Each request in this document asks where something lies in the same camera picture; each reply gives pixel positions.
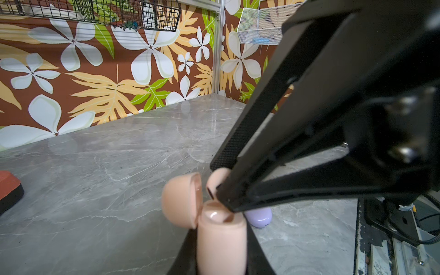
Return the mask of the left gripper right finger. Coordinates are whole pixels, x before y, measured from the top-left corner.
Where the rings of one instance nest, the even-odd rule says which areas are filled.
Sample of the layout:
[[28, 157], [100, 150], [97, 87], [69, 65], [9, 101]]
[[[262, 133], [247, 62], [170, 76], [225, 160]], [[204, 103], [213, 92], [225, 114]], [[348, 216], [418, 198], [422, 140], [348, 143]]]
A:
[[260, 243], [249, 223], [247, 223], [247, 275], [275, 275]]

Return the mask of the pink earbud charging case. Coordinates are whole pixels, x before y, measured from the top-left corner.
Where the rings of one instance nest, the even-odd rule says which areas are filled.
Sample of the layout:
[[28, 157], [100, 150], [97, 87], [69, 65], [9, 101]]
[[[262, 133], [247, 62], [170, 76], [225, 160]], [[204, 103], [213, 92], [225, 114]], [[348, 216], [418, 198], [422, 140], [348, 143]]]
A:
[[177, 176], [162, 191], [162, 212], [174, 225], [197, 229], [198, 275], [244, 275], [247, 225], [241, 213], [204, 201], [200, 173]]

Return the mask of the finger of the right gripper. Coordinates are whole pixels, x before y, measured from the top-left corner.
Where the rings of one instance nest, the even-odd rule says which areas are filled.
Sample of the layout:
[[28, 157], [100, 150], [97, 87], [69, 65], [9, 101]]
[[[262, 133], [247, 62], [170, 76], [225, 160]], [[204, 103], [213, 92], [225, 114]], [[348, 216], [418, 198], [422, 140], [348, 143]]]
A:
[[349, 101], [312, 124], [302, 134], [290, 138], [271, 155], [258, 160], [250, 153], [255, 145], [262, 145], [269, 131], [280, 125], [277, 113], [293, 94], [290, 86], [231, 168], [230, 175], [217, 188], [216, 196], [233, 212], [293, 201], [340, 196], [340, 160], [349, 154], [344, 131], [344, 116]]
[[258, 160], [352, 99], [388, 99], [436, 78], [422, 61], [440, 36], [438, 1], [307, 1], [281, 29], [282, 39], [212, 170], [234, 167], [290, 86], [293, 94], [276, 115], [280, 125], [250, 151]]

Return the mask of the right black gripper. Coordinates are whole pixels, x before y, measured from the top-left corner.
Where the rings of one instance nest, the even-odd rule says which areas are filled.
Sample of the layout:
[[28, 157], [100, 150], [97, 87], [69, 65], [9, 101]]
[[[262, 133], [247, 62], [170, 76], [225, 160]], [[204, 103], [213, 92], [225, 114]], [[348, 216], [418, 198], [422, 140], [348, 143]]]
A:
[[410, 204], [440, 188], [440, 3], [341, 1], [341, 52], [355, 92], [342, 198]]

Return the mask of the pink earbud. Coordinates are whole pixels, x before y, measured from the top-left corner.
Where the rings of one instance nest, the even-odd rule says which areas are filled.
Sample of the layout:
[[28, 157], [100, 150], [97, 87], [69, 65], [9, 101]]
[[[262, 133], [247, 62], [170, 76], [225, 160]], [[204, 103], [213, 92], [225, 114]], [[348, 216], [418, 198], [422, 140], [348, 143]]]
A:
[[231, 169], [222, 167], [213, 171], [211, 176], [209, 176], [206, 183], [206, 190], [211, 199], [217, 200], [217, 188], [220, 187], [221, 184], [223, 184], [230, 173]]

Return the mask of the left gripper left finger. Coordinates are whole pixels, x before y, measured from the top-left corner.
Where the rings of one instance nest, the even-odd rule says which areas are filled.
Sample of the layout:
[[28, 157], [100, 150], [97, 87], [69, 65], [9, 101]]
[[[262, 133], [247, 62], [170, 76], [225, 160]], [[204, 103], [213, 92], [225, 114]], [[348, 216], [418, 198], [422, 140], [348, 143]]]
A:
[[197, 274], [197, 229], [190, 229], [167, 275]]

